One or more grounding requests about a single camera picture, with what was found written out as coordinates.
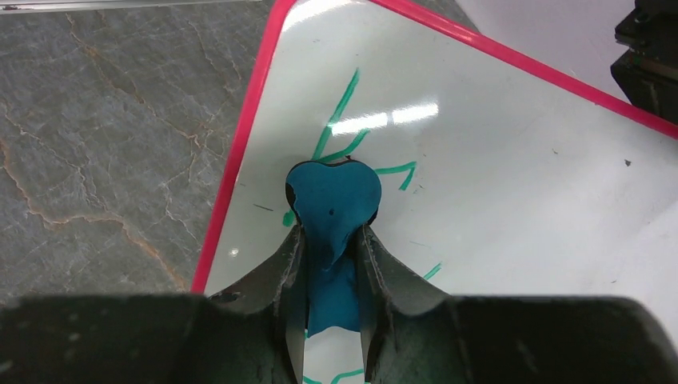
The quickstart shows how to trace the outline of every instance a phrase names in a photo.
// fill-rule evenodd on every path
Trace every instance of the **pink frame edge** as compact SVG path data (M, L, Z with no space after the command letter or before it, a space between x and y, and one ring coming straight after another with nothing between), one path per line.
M240 119L237 122L233 144L226 160L224 177L221 179L221 185L217 192L217 201L214 203L212 217L209 220L209 225L207 227L205 242L202 247L202 252L200 253L200 259L197 262L191 292L203 293L205 291L209 271L212 268L212 261L214 260L219 238L221 237L221 228L224 226L226 213L229 209L231 197L233 196L233 188L235 187L237 174L245 154L249 133L252 130L254 116L257 114L261 93L264 90L269 68L273 61L273 53L275 52L277 41L280 38L285 18L296 1L297 0L277 0L271 9L269 20L266 24L264 36L261 40L261 45L257 54L257 61L254 64L252 76L247 87ZM567 74L554 70L553 68L516 52L507 46L503 46L490 38L486 38L485 36L468 30L464 26L451 22L439 14L425 9L423 6L414 4L409 0L370 1L379 6L383 6L388 10L401 14L415 22L419 22L433 30L441 32L459 42L472 46L477 50L520 68L538 78L551 82L590 102L594 102L613 112L630 118L633 121L657 130L662 134L666 134L671 138L678 138L678 126L658 118L653 114L640 110L618 98L614 98L575 78L571 78Z

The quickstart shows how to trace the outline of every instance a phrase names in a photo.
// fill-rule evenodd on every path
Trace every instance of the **blue heart-shaped object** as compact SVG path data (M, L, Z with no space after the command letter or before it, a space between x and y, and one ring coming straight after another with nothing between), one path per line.
M308 247L309 337L331 326L359 331L355 265L342 256L355 231L377 213L379 177L353 160L303 162L287 175L287 187Z

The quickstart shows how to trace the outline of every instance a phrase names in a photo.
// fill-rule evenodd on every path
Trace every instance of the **white board surface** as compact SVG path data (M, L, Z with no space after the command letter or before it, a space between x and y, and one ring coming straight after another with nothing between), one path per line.
M425 25L361 0L287 15L254 117L206 294L263 262L289 228L285 176L346 148L382 175L372 227L450 294L613 294L678 339L678 142ZM363 382L359 335L307 341L307 382Z

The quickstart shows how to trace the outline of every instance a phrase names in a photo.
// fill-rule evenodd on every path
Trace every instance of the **green line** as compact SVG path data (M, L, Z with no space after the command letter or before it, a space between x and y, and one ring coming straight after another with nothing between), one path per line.
M441 268L442 263L441 262L437 263L432 270L430 270L427 274L424 275L424 280L430 280L433 276L435 276L438 273L438 271L441 270Z
M379 168L374 170L376 174L399 174L400 172L405 172L409 170L409 174L401 184L399 190L406 190L409 186L409 183L412 182L412 177L414 176L414 170L417 168L417 162L408 162L402 166L392 166L390 168Z
M360 145L360 143L363 141L363 139L365 139L365 136L367 136L368 133L369 133L369 130L361 130L358 133L358 135L356 135L356 137L353 139L353 141L349 144L349 146L347 146L343 150L340 150L339 152L335 152L333 154L328 154L327 156L324 156L324 157L318 159L318 161L319 162L331 162L331 161L337 160L338 158L343 158L347 154L351 154L351 152L353 152L353 150L355 150Z
M332 117L329 118L329 120L327 121L327 125L322 130L320 139L316 144L316 149L313 152L311 160L318 160L320 156L322 156L322 151L325 150L325 145L327 145L327 141L329 140L329 137L332 135L332 127L334 126L334 124L337 124L337 122L341 118L341 114L344 113L346 105L349 104L349 100L351 99L353 91L356 89L356 86L358 85L359 81L360 81L360 69L356 68L356 71L353 72L351 82L349 82L349 85L346 87L346 90L344 91L344 95L341 96L341 100L339 101L339 104L337 104L337 108L334 110Z
M346 372L346 373L343 373L343 374L338 374L337 376L335 376L335 377L332 379L331 384L337 384L337 383L338 383L340 380L342 380L343 378L350 378L350 377L356 376L356 375L358 375L358 374L363 374L364 372L365 372L365 371L364 371L363 369L359 369L359 370L354 370L354 371L352 371L352 372Z
M306 384L322 384L322 382L317 382L317 381L313 380L312 378L307 378L306 376L304 376L304 382Z
M287 213L282 217L282 225L283 226L292 226L294 224L294 212L292 210L288 210Z

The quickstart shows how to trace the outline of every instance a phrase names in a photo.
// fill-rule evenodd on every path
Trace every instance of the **gray marble surface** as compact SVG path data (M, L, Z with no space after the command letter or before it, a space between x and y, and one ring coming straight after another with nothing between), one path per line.
M2 18L0 303L189 289L271 3Z

